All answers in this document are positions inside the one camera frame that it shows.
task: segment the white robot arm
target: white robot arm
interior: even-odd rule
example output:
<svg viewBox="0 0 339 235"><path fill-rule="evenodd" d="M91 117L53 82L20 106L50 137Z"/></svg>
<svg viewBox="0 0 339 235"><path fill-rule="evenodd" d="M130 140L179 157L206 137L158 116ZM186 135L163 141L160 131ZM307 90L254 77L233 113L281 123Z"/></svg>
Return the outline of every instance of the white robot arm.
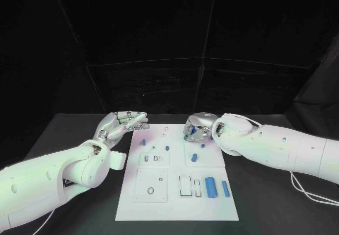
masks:
<svg viewBox="0 0 339 235"><path fill-rule="evenodd" d="M109 168L122 169L125 154L109 149L125 132L148 129L145 116L130 111L109 113L92 140L0 171L0 231L33 221L95 188Z"/></svg>
<svg viewBox="0 0 339 235"><path fill-rule="evenodd" d="M339 184L339 141L284 127L254 126L248 118L209 113L189 116L183 134L187 141L212 136L222 151L272 168L313 175Z"/></svg>

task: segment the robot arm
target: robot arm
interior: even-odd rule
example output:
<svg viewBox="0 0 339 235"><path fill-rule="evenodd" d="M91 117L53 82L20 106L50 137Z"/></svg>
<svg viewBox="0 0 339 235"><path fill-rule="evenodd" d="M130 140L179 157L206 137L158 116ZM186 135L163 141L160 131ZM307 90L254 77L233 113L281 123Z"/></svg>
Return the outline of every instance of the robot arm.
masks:
<svg viewBox="0 0 339 235"><path fill-rule="evenodd" d="M202 122L186 123L184 130ZM313 175L339 184L339 141L278 126L252 126L245 117L232 114L209 120L208 126L212 126L209 135L216 145L229 155L242 155L262 165Z"/></svg>
<svg viewBox="0 0 339 235"><path fill-rule="evenodd" d="M0 231L29 223L95 188L109 168L122 169L125 154L109 149L125 132L148 129L145 116L140 112L109 113L92 140L0 171Z"/></svg>

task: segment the table surface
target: table surface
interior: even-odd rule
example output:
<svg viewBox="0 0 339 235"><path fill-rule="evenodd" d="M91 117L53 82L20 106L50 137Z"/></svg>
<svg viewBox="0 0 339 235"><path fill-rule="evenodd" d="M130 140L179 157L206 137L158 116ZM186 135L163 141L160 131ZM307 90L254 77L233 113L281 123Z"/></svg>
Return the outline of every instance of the table surface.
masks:
<svg viewBox="0 0 339 235"><path fill-rule="evenodd" d="M56 114L24 160L65 150L92 138L105 115ZM189 115L148 115L148 123L184 123ZM284 115L248 115L261 124L293 128ZM128 153L131 133L114 150ZM339 232L339 208L313 202L291 186L290 173L223 153L239 221L115 221L124 170L56 208L37 235L327 235ZM336 184L296 173L304 189L339 201ZM32 235L47 215L1 235Z"/></svg>

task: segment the white board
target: white board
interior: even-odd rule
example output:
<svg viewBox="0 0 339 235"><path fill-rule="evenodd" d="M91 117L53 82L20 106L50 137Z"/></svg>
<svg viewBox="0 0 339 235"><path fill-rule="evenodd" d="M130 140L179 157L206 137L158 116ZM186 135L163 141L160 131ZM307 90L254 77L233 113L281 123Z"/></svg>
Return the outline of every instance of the white board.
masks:
<svg viewBox="0 0 339 235"><path fill-rule="evenodd" d="M183 126L151 124L148 130L132 133L118 221L238 220L220 149L210 139L186 142ZM215 179L216 198L208 198L206 177ZM225 196L222 181L226 181L231 197Z"/></svg>

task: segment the black cloth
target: black cloth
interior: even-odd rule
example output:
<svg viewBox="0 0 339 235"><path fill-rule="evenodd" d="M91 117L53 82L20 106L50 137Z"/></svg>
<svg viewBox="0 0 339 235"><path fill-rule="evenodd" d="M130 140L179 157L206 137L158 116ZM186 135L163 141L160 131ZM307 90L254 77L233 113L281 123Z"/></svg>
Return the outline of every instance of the black cloth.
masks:
<svg viewBox="0 0 339 235"><path fill-rule="evenodd" d="M148 123L184 123L189 115L148 115ZM261 124L293 128L284 115L251 115ZM92 138L104 115L57 114L26 160L78 146ZM114 150L128 153L131 133ZM102 184L59 208L39 235L323 235L337 234L339 207L307 199L291 186L290 173L223 153L239 221L115 221L124 170L109 170ZM336 184L297 174L304 189L339 200ZM47 215L3 232L32 235Z"/></svg>

